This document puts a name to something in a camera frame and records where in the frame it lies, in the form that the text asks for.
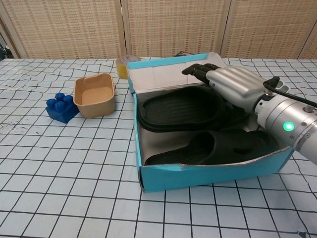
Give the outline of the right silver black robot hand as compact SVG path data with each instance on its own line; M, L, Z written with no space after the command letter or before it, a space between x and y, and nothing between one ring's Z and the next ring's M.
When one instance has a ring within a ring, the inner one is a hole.
M253 113L264 94L264 79L242 66L193 64L182 71L202 81L231 104Z

